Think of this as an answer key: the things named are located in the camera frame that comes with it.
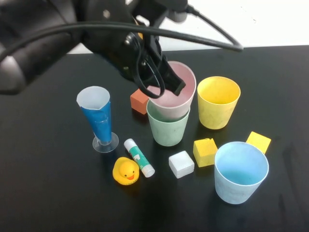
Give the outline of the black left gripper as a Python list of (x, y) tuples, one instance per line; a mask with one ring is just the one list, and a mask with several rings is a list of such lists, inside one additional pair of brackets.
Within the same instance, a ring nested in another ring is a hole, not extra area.
[(179, 96), (186, 86), (163, 55), (158, 36), (137, 32), (89, 31), (84, 35), (84, 45), (104, 57), (140, 90), (146, 90), (145, 85), (164, 83), (167, 90)]

